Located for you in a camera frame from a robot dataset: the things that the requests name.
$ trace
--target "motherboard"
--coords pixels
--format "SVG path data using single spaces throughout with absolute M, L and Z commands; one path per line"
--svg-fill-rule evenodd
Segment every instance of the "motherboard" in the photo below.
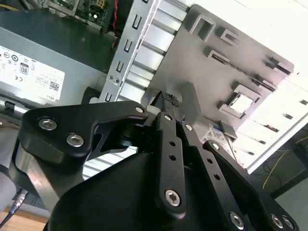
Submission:
M 116 0 L 80 0 L 76 16 L 83 20 L 90 21 L 102 27 L 104 32 L 107 32 L 111 17 L 115 9 Z M 57 0 L 57 2 L 72 10 L 74 0 Z

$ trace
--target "silver screw head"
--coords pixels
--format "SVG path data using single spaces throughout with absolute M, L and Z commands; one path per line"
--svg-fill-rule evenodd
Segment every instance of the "silver screw head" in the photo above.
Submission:
M 185 128 L 188 129 L 189 131 L 192 131 L 192 127 L 189 124 L 185 124 Z
M 165 197 L 172 206 L 177 207 L 180 205 L 180 196 L 174 190 L 166 190 Z
M 286 218 L 285 216 L 283 216 L 283 220 L 284 220 L 284 222 L 285 222 L 291 229 L 294 229 L 294 225 L 292 224 L 292 222 L 289 221 L 288 218 Z
M 168 116 L 168 115 L 165 115 L 165 119 L 167 119 L 167 120 L 169 120 L 169 121 L 172 120 L 172 118 L 171 118 L 170 116 Z
M 230 212 L 230 219 L 231 219 L 231 222 L 233 223 L 233 225 L 235 225 L 235 227 L 237 227 L 237 229 L 239 229 L 239 230 L 244 229 L 244 223 L 243 223 L 242 219 L 236 213 Z
M 215 148 L 216 150 L 219 150 L 219 147 L 218 147 L 218 145 L 217 145 L 217 144 L 212 143 L 212 145 L 214 146 L 214 148 Z
M 274 214 L 271 215 L 271 219 L 272 219 L 272 221 L 274 222 L 274 224 L 275 224 L 278 228 L 280 228 L 280 229 L 283 228 L 282 222 L 281 222 L 281 221 L 278 219 L 278 217 L 276 217 Z
M 83 145 L 83 138 L 77 134 L 70 134 L 66 138 L 66 142 L 72 147 L 79 148 Z
M 140 113 L 144 112 L 144 110 L 141 107 L 135 107 L 135 109 L 136 109 L 137 112 L 140 112 Z
M 53 119 L 44 118 L 38 122 L 41 129 L 52 131 L 57 128 L 57 123 Z

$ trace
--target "power supply label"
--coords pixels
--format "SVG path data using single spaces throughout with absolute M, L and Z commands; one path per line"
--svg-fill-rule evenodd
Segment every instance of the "power supply label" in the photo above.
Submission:
M 65 73 L 0 46 L 0 81 L 39 97 L 60 99 Z

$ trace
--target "barcode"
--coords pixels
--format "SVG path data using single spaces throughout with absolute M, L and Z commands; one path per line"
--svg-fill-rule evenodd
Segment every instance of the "barcode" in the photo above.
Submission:
M 54 83 L 54 82 L 50 82 L 49 89 L 54 90 L 54 91 L 58 91 L 59 90 L 59 84 Z

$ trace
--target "white sticker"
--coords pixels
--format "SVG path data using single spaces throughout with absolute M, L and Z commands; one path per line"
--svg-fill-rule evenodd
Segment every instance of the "white sticker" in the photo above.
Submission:
M 228 141 L 225 138 L 225 135 L 222 133 L 222 131 L 219 131 L 218 129 L 214 128 L 212 124 L 209 124 L 210 130 L 208 133 L 203 137 L 202 142 L 206 142 L 207 140 L 213 140 L 218 142 L 231 156 L 231 148 L 228 144 Z
M 50 101 L 60 99 L 65 73 L 0 46 L 0 81 Z

